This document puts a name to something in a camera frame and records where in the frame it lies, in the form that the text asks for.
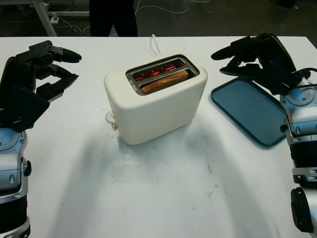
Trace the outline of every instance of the toaster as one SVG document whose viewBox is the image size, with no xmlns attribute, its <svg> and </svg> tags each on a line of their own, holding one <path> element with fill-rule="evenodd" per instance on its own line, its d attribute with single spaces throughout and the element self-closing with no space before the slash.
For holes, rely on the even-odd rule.
<svg viewBox="0 0 317 238">
<path fill-rule="evenodd" d="M 110 72 L 104 79 L 110 112 L 106 121 L 137 145 L 191 122 L 207 72 L 183 54 L 159 55 Z"/>
</svg>

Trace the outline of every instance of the toaster slot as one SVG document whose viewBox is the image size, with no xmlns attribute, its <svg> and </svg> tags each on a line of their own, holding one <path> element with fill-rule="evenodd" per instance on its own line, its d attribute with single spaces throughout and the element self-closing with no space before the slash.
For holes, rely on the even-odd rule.
<svg viewBox="0 0 317 238">
<path fill-rule="evenodd" d="M 142 84 L 140 89 L 144 94 L 150 94 L 157 92 L 164 88 L 170 87 L 177 83 L 183 82 L 187 79 L 190 79 L 194 76 L 194 73 L 190 69 L 184 69 L 170 74 L 169 76 L 160 78 L 158 80 L 151 81 L 149 83 Z"/>
<path fill-rule="evenodd" d="M 148 95 L 199 75 L 197 68 L 184 56 L 161 59 L 126 72 L 132 88 Z"/>
</svg>

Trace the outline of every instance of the person's legs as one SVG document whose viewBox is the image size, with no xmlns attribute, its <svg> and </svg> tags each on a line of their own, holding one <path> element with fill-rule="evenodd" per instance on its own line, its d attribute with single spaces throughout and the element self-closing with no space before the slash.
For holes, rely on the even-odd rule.
<svg viewBox="0 0 317 238">
<path fill-rule="evenodd" d="M 90 0 L 89 16 L 90 16 L 90 34 L 91 36 L 109 36 L 113 17 L 111 9 L 112 1 L 109 0 Z"/>
<path fill-rule="evenodd" d="M 138 36 L 137 21 L 133 8 L 134 0 L 115 0 L 113 24 L 118 36 Z"/>
</svg>

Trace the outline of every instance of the white table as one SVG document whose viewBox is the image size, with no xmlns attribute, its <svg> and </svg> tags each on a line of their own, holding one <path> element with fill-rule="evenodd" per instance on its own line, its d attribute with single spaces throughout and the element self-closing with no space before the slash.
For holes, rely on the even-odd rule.
<svg viewBox="0 0 317 238">
<path fill-rule="evenodd" d="M 1 38 L 9 56 L 47 38 Z M 263 149 L 210 102 L 232 77 L 211 53 L 238 37 L 158 38 L 162 52 L 185 51 L 209 79 L 193 122 L 150 142 L 125 144 L 105 122 L 104 76 L 153 56 L 149 38 L 49 38 L 83 60 L 80 75 L 28 130 L 32 238 L 308 238 L 292 221 L 292 161 L 286 141 Z M 316 67 L 304 37 L 282 37 L 298 69 Z"/>
</svg>

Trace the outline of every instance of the red heating element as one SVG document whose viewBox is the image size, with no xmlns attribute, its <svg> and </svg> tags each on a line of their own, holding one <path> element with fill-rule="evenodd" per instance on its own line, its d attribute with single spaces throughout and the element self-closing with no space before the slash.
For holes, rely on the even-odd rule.
<svg viewBox="0 0 317 238">
<path fill-rule="evenodd" d="M 158 76 L 160 74 L 175 70 L 182 66 L 184 66 L 184 62 L 180 59 L 175 59 L 175 60 L 163 63 L 161 65 L 157 65 L 157 66 L 136 72 L 132 75 L 132 77 L 134 78 L 135 81 L 142 81 L 147 78 L 151 78 L 151 77 Z"/>
</svg>

